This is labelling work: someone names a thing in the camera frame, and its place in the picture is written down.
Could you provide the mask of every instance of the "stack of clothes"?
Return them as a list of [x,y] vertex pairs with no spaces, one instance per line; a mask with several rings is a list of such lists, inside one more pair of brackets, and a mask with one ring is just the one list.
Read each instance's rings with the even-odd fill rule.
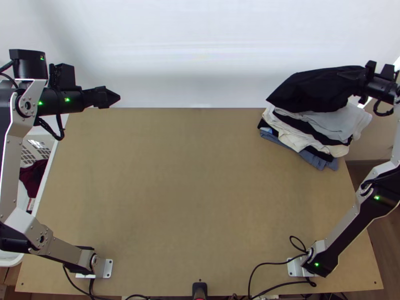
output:
[[266,99],[260,136],[297,152],[318,170],[336,171],[337,158],[349,152],[351,141],[360,138],[372,119],[348,102],[358,87],[338,72],[362,69],[342,66],[290,76]]

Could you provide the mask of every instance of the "brown table surface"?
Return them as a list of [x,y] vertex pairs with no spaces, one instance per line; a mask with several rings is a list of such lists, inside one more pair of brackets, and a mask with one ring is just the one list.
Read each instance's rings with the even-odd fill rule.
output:
[[[72,114],[37,214],[65,241],[114,259],[98,295],[188,296],[193,282],[210,295],[245,295],[261,262],[299,254],[323,239],[355,201],[343,159],[318,171],[259,136],[262,109],[88,109]],[[264,266],[252,294],[291,281]],[[74,279],[87,290],[88,281]],[[275,294],[381,289],[364,232],[318,284]],[[17,291],[74,294],[61,264],[26,255]]]

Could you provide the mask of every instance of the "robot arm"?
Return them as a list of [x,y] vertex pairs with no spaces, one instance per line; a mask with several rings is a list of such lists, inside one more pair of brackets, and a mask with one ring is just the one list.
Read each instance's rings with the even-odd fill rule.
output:
[[[74,67],[67,64],[50,65],[50,80],[45,87],[48,74],[44,52],[10,50],[10,58],[15,80],[21,83],[17,89],[0,89],[0,249],[63,263],[77,277],[109,278],[112,259],[99,257],[92,247],[71,245],[55,237],[50,228],[17,207],[17,192],[23,138],[35,125],[52,132],[40,116],[59,117],[92,105],[108,108],[120,96],[105,86],[82,90],[75,85]],[[58,125],[60,136],[52,134],[61,140],[64,129],[61,121]]]
[[[400,87],[396,84],[393,65],[385,65],[381,74],[374,74],[374,71],[375,62],[370,61],[361,76],[344,74],[344,77],[360,82],[360,103],[364,104],[367,97],[377,98],[375,114],[384,117],[394,112],[399,119],[391,159],[369,172],[355,193],[355,204],[332,232],[314,242],[307,256],[288,263],[288,273],[292,277],[328,276],[339,264],[339,255],[372,221],[388,215],[400,203]],[[377,112],[380,101],[393,105],[393,109]]]

